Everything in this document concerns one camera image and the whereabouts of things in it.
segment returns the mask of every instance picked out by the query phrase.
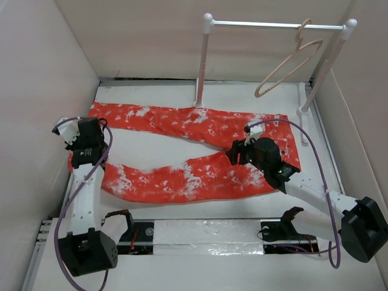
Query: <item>white pipe connector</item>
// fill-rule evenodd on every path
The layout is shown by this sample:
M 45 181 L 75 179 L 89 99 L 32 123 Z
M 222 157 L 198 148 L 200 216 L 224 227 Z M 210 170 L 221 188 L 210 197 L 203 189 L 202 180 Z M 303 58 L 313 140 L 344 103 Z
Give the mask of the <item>white pipe connector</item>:
M 357 20 L 356 19 L 350 19 L 346 21 L 346 24 L 344 25 L 344 30 L 341 34 L 341 39 L 347 40 L 349 36 L 352 34 L 353 29 L 357 26 Z
M 204 20 L 205 20 L 204 33 L 208 35 L 212 27 L 214 26 L 213 15 L 211 15 L 210 13 L 206 13 L 204 15 Z

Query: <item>red garment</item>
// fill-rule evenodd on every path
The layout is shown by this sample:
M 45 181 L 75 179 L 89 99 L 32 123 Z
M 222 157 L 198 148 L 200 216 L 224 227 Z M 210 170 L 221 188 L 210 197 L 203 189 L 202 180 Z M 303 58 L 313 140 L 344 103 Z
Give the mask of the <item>red garment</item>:
M 230 148 L 234 140 L 247 136 L 243 128 L 250 121 L 287 119 L 286 115 L 98 102 L 93 103 L 89 116 L 106 118 L 109 126 L 114 128 L 177 136 L 223 149 Z M 273 138 L 281 149 L 283 158 L 300 167 L 289 124 L 271 122 L 265 124 L 265 127 L 263 136 Z M 108 162 L 102 188 L 128 201 L 163 204 L 237 199 L 273 191 L 259 170 L 251 165 L 230 165 L 223 151 L 189 159 L 175 166 L 150 170 L 138 170 Z

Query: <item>clear plastic film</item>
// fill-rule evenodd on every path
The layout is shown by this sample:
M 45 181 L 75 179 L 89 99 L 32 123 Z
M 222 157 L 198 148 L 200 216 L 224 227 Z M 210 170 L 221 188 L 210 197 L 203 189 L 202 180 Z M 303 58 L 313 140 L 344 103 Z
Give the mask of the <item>clear plastic film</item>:
M 258 219 L 155 221 L 155 255 L 263 255 Z

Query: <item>clothing rack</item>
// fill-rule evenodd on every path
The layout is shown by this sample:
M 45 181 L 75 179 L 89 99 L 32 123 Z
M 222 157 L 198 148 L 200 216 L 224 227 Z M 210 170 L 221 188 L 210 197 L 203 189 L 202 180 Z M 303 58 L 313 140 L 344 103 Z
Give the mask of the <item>clothing rack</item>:
M 336 60 L 336 57 L 340 53 L 344 43 L 349 38 L 353 29 L 357 26 L 356 19 L 348 20 L 344 25 L 316 25 L 308 24 L 304 27 L 306 30 L 316 30 L 318 32 L 340 32 L 339 39 L 336 44 L 333 46 L 327 62 L 324 65 L 322 73 L 315 80 L 312 91 L 310 92 L 309 97 L 306 97 L 306 94 L 299 94 L 299 107 L 296 112 L 299 116 L 300 126 L 304 129 L 307 129 L 307 117 L 310 112 L 310 105 L 314 100 L 314 97 L 325 80 L 326 75 L 330 71 L 333 63 Z M 201 50 L 201 62 L 199 65 L 199 77 L 196 82 L 196 101 L 194 106 L 202 107 L 202 96 L 204 90 L 204 81 L 205 81 L 205 68 L 206 68 L 206 57 L 207 57 L 207 47 L 209 44 L 209 34 L 213 27 L 240 27 L 240 28 L 265 28 L 265 29 L 285 29 L 285 30 L 298 30 L 301 27 L 301 24 L 291 24 L 291 23 L 271 23 L 271 22 L 246 22 L 246 21 L 219 21 L 214 20 L 213 16 L 210 13 L 204 15 L 204 30 L 202 36 L 202 50 Z M 301 140 L 303 143 L 307 141 L 301 135 Z

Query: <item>red and white tie-dye pants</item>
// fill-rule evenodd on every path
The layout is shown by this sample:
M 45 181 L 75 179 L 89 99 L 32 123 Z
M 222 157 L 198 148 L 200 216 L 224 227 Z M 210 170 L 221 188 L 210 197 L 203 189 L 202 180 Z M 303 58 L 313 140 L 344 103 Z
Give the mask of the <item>red and white tie-dye pants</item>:
M 248 122 L 286 115 L 223 112 L 205 108 L 168 107 L 94 102 L 89 116 L 103 117 L 109 126 L 187 138 L 222 149 L 247 136 Z M 273 138 L 284 160 L 300 167 L 289 124 L 269 122 L 263 136 Z M 102 188 L 124 200 L 146 203 L 187 203 L 210 199 L 238 199 L 273 191 L 263 174 L 251 166 L 232 166 L 225 151 L 157 169 L 106 164 Z

